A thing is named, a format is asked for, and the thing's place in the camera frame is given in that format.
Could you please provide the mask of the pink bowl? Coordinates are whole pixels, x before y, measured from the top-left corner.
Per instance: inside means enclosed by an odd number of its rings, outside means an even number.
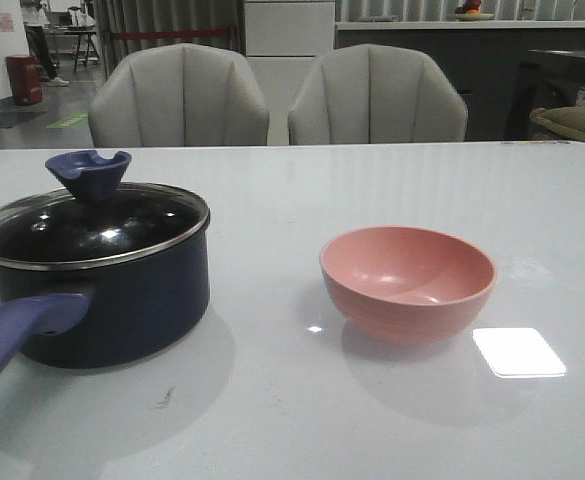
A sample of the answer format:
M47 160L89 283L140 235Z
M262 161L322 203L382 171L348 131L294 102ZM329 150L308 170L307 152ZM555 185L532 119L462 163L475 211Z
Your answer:
M494 261L445 233L374 226L343 233L321 250L336 309L369 336L404 345L446 340L473 323L497 280Z

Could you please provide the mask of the glass lid with blue knob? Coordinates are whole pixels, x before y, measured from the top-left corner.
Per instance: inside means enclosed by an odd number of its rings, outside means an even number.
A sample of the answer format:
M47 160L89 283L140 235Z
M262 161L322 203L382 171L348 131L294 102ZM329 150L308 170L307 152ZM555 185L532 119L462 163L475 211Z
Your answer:
M112 266L162 252L206 229L198 194L171 185L126 182L132 161L118 151L55 155L46 169L61 189L0 207L0 266L62 271Z

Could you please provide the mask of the right grey upholstered chair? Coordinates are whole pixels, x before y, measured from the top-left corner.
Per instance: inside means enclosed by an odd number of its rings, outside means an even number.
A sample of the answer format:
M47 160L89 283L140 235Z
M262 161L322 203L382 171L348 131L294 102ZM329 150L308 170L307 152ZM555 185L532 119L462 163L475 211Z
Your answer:
M362 44L317 57L288 113L292 145L462 142L468 108L427 54Z

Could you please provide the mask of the grey upholstered chair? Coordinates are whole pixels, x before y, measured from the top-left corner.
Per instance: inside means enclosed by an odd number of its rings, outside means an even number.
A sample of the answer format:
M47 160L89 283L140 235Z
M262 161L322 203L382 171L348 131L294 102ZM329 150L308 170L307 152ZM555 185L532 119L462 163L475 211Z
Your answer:
M292 145L462 142L468 108L427 54L362 44L317 57L288 113Z
M126 56L88 110L96 147L263 146L269 111L246 58L181 43Z

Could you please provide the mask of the left grey upholstered chair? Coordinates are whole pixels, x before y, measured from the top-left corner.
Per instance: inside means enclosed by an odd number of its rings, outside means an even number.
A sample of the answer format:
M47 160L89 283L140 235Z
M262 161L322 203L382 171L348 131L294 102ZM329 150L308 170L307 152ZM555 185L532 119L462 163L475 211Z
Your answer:
M96 147L263 146L269 111L246 58L181 43L126 56L88 110Z

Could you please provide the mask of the dark blue saucepan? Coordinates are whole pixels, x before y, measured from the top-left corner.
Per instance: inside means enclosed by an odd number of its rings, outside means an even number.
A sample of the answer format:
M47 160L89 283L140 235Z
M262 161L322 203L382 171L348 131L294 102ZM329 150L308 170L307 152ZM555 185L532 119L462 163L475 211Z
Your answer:
M207 227L162 252L112 266L0 266L0 373L17 354L90 369L125 364L181 339L210 298Z

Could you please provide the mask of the white refrigerator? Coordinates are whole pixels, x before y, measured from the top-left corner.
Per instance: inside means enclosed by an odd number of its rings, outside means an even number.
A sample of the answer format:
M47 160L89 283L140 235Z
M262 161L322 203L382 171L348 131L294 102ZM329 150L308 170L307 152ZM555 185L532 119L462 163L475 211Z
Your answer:
M287 115L317 55L333 49L333 1L246 1L245 54L269 109L268 143L288 143Z

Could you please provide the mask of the red belt barrier stanchion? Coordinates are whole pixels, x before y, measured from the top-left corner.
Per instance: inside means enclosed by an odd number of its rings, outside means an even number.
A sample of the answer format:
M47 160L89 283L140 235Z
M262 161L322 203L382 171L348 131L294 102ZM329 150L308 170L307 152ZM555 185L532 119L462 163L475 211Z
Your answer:
M131 53L177 43L194 43L240 51L239 35L233 26L170 31L122 31L101 33L104 76L108 78Z

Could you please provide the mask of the grey kitchen counter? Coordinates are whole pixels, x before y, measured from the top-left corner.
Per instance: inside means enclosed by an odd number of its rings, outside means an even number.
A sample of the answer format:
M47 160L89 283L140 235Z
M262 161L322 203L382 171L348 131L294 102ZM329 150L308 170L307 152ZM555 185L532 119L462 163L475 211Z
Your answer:
M337 23L336 47L358 44L428 54L467 104L467 140L506 140L504 130L523 55L529 50L585 50L585 21Z

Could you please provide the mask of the grey pleated curtain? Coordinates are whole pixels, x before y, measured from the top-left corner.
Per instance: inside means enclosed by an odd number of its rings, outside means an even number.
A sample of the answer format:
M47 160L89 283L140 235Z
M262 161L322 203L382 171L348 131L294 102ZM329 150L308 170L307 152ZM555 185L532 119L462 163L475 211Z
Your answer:
M94 9L101 53L103 31L170 31L227 26L237 28L239 53L245 52L242 1L96 1Z

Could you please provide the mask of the fruit plate on counter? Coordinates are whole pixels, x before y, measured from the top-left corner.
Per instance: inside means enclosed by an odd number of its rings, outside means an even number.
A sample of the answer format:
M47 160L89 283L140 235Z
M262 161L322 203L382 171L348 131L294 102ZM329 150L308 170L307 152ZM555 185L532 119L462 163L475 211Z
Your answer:
M464 0L455 8L453 17L458 21L486 21L493 20L492 13L485 13L481 10L481 0Z

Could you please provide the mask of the background work table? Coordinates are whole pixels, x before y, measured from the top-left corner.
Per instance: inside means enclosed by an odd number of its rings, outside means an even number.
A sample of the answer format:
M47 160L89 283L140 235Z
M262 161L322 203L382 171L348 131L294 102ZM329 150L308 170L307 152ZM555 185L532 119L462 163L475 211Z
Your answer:
M47 26L43 32L49 44L51 59L57 68L66 57L71 59L74 72L79 66L86 68L89 64L101 63L95 25Z

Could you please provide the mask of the dark washing machine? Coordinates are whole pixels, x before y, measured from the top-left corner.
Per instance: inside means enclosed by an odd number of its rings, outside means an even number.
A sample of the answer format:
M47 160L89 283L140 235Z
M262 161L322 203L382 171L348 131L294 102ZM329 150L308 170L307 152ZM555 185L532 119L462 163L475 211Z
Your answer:
M585 106L585 50L529 50L518 64L504 138L528 139L536 108L574 106Z

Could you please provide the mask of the red trash bin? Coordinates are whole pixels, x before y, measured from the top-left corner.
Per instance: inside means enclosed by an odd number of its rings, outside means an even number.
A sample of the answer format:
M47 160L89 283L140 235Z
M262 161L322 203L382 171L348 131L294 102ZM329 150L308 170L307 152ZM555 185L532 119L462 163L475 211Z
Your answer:
M15 105L30 106L43 101L37 62L33 55L8 56L6 68Z

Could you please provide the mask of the tan cushion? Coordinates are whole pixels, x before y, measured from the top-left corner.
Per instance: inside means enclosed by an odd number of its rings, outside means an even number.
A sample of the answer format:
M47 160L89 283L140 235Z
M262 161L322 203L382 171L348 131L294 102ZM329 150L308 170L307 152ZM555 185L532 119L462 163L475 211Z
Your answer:
M585 106L537 108L529 119L535 138L585 143Z

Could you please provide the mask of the person in white shirt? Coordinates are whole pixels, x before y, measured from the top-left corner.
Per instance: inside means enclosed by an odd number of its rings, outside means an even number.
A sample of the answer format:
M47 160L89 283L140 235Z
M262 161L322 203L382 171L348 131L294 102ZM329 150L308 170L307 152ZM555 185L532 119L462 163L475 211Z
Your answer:
M48 24L46 14L40 1L21 1L21 15L28 45L36 55L52 87L68 87L70 82L62 79L53 64L43 27Z

